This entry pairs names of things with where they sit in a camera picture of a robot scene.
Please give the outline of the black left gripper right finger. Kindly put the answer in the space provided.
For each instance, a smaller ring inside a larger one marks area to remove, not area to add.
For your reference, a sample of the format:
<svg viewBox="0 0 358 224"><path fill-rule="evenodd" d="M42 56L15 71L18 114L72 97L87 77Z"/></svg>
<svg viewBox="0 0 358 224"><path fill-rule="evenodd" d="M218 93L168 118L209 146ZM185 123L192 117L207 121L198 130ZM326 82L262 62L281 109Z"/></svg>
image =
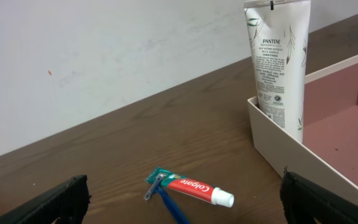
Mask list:
<svg viewBox="0 0 358 224"><path fill-rule="evenodd" d="M280 200L289 224L358 224L357 205L287 168L283 171Z"/></svg>

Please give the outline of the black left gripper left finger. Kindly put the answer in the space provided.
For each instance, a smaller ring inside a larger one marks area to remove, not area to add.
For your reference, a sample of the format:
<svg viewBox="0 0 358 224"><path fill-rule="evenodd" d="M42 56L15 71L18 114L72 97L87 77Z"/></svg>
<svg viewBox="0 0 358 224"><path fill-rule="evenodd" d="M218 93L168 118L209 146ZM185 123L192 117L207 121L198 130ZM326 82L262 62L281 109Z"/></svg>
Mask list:
<svg viewBox="0 0 358 224"><path fill-rule="evenodd" d="M86 175L76 175L0 216L0 224L81 224L91 195Z"/></svg>

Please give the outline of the white Pantene conditioner tube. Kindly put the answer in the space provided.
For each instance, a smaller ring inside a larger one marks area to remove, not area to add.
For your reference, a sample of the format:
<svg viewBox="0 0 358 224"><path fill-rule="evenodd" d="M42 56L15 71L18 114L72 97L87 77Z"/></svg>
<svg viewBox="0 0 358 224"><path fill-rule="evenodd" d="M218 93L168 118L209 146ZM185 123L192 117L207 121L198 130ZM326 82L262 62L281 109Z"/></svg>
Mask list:
<svg viewBox="0 0 358 224"><path fill-rule="evenodd" d="M244 14L259 108L302 142L311 1L246 1Z"/></svg>

